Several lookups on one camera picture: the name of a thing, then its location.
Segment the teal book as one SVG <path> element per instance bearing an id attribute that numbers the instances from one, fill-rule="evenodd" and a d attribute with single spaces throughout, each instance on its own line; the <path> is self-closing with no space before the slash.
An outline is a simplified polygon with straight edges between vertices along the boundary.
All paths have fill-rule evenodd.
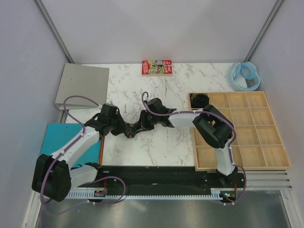
<path id="1" fill-rule="evenodd" d="M 41 154 L 50 155 L 66 145 L 82 130 L 81 125 L 77 123 L 49 123 L 45 139 L 43 142 Z M 73 165 L 77 168 L 85 165 L 88 162 L 101 163 L 100 149 L 103 146 L 103 141 L 98 141 L 92 145 Z"/>

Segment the red illustrated book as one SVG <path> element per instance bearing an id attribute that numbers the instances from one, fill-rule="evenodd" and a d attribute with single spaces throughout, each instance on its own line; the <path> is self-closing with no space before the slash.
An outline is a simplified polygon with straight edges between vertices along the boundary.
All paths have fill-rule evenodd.
<path id="1" fill-rule="evenodd" d="M 171 60 L 144 60 L 142 62 L 143 76 L 172 75 Z"/>

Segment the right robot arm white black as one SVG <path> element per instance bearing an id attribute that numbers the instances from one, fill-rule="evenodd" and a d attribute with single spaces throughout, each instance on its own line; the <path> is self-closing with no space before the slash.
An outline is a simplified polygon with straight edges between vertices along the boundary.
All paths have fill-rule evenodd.
<path id="1" fill-rule="evenodd" d="M 148 101 L 142 98 L 142 104 L 145 109 L 141 111 L 139 121 L 131 126 L 131 135 L 153 130 L 156 124 L 169 128 L 195 128 L 207 145 L 214 149 L 219 172 L 218 183 L 228 187 L 235 181 L 233 172 L 236 167 L 231 144 L 236 131 L 233 124 L 218 109 L 210 104 L 198 110 L 170 109 L 165 107 L 159 98 Z"/>

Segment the rolled black tie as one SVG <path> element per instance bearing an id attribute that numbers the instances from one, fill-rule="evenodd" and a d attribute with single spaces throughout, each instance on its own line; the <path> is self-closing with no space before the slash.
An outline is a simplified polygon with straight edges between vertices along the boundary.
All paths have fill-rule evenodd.
<path id="1" fill-rule="evenodd" d="M 190 103 L 192 108 L 205 108 L 209 105 L 209 97 L 207 94 L 192 94 Z"/>

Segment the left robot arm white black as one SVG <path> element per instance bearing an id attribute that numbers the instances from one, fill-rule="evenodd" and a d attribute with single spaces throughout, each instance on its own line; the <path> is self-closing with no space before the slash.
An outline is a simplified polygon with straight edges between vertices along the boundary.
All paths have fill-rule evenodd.
<path id="1" fill-rule="evenodd" d="M 101 138 L 109 133 L 121 134 L 125 123 L 119 108 L 113 104 L 104 104 L 101 111 L 81 124 L 80 132 L 67 144 L 51 155 L 42 154 L 36 160 L 32 180 L 32 190 L 43 197 L 61 202 L 69 192 L 87 182 L 99 187 L 104 175 L 91 165 L 73 169 L 77 160 Z"/>

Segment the wooden compartment tray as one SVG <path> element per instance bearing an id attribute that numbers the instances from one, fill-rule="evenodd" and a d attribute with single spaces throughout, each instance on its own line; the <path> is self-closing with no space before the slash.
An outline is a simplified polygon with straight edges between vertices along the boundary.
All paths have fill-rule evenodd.
<path id="1" fill-rule="evenodd" d="M 291 164 L 266 95 L 253 92 L 206 92 L 209 104 L 229 119 L 237 132 L 234 162 L 247 171 L 287 170 Z"/>

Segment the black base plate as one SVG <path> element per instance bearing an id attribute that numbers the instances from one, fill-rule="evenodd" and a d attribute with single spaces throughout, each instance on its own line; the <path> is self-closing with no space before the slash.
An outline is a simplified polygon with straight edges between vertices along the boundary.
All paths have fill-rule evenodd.
<path id="1" fill-rule="evenodd" d="M 211 189 L 241 189 L 244 175 L 223 181 L 216 172 L 195 171 L 187 166 L 102 166 L 96 180 L 114 176 L 122 179 L 127 195 L 205 195 Z"/>

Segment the floral navy necktie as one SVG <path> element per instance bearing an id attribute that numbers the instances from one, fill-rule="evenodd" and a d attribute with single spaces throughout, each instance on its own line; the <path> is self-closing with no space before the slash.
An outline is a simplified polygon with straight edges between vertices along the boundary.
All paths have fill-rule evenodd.
<path id="1" fill-rule="evenodd" d="M 127 138 L 131 139 L 131 138 L 134 138 L 136 136 L 136 134 L 138 134 L 141 130 L 142 130 L 141 124 L 126 123 L 123 133 Z"/>

